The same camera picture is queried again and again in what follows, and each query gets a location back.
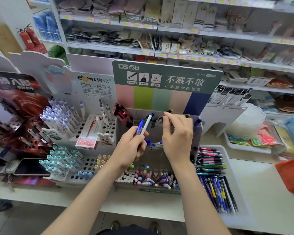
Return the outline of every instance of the right hand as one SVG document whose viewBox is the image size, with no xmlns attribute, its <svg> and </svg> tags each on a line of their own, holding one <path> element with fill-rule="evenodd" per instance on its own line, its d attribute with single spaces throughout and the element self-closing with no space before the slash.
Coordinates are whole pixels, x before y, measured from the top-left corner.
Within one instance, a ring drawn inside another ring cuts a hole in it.
<svg viewBox="0 0 294 235">
<path fill-rule="evenodd" d="M 164 112 L 163 116 L 163 149 L 171 166 L 179 166 L 190 162 L 189 155 L 193 139 L 193 119 L 184 115 L 173 115 Z"/>
</svg>

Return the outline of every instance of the color stripe panel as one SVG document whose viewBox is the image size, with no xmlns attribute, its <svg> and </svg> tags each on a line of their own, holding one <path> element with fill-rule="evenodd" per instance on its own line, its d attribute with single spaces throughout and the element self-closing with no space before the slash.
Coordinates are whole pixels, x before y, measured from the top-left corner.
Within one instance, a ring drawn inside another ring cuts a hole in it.
<svg viewBox="0 0 294 235">
<path fill-rule="evenodd" d="M 211 94 L 192 93 L 185 107 L 184 114 L 200 115 Z"/>
<path fill-rule="evenodd" d="M 172 90 L 164 90 L 154 88 L 154 94 L 152 97 L 151 109 L 156 111 L 169 110 L 169 103 L 171 100 Z"/>
<path fill-rule="evenodd" d="M 115 84 L 117 102 L 125 108 L 134 108 L 134 87 Z"/>
<path fill-rule="evenodd" d="M 187 91 L 173 90 L 169 109 L 172 109 L 174 114 L 183 114 L 191 94 L 191 92 Z"/>
<path fill-rule="evenodd" d="M 134 108 L 142 110 L 151 110 L 153 88 L 149 87 L 134 87 Z"/>
</svg>

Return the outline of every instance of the floor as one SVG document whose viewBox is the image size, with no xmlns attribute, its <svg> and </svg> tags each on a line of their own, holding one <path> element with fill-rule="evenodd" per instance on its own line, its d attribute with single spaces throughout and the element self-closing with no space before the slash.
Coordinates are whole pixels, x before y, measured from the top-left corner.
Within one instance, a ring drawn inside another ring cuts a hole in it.
<svg viewBox="0 0 294 235">
<path fill-rule="evenodd" d="M 0 213 L 0 235 L 40 235 L 65 209 L 64 207 L 17 201 L 13 201 L 13 205 L 12 209 Z M 99 212 L 90 235 L 108 229 L 115 220 L 118 220 L 121 226 L 136 224 L 144 228 L 148 228 L 152 221 L 145 217 Z M 163 235 L 187 235 L 185 223 L 168 220 L 156 221 Z M 231 233 L 240 234 L 235 230 L 231 230 Z"/>
</svg>

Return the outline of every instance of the lime green stripe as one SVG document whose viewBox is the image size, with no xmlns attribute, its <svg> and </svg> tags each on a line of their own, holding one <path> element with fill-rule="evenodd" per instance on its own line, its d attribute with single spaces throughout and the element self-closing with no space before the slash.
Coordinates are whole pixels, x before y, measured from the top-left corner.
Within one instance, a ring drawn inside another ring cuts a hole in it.
<svg viewBox="0 0 294 235">
<path fill-rule="evenodd" d="M 134 108 L 142 110 L 151 110 L 152 95 L 154 89 L 148 87 L 134 87 Z"/>
<path fill-rule="evenodd" d="M 151 109 L 156 111 L 169 110 L 169 103 L 172 95 L 172 90 L 164 90 L 154 88 Z"/>
</svg>

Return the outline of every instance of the blue stripe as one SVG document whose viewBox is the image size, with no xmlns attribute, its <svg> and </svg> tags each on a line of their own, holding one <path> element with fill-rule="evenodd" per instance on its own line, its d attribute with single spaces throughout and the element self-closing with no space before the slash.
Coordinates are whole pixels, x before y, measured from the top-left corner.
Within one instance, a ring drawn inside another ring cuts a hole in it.
<svg viewBox="0 0 294 235">
<path fill-rule="evenodd" d="M 211 94 L 193 92 L 185 107 L 184 114 L 200 115 L 210 96 Z"/>
</svg>

